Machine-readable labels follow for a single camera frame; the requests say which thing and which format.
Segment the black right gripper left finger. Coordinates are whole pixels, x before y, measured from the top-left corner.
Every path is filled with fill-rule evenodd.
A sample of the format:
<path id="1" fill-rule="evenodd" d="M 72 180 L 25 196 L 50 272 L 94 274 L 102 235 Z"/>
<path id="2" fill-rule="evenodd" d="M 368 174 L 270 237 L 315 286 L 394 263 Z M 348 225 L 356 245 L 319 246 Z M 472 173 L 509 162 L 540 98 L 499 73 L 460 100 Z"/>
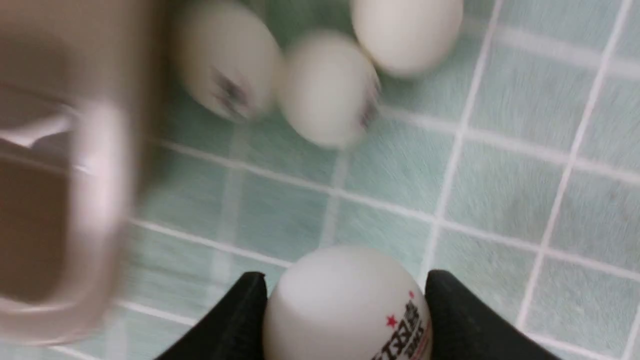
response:
<path id="1" fill-rule="evenodd" d="M 265 274 L 244 272 L 218 303 L 158 360 L 263 360 Z"/>

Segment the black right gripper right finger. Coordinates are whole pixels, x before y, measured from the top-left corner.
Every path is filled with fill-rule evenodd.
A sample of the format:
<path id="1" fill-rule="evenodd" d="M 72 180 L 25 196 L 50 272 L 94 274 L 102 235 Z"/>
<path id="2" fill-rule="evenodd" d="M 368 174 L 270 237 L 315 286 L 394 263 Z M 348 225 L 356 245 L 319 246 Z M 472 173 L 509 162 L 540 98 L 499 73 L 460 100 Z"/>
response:
<path id="1" fill-rule="evenodd" d="M 433 332 L 433 360 L 557 360 L 517 330 L 450 271 L 432 269 L 425 300 Z"/>

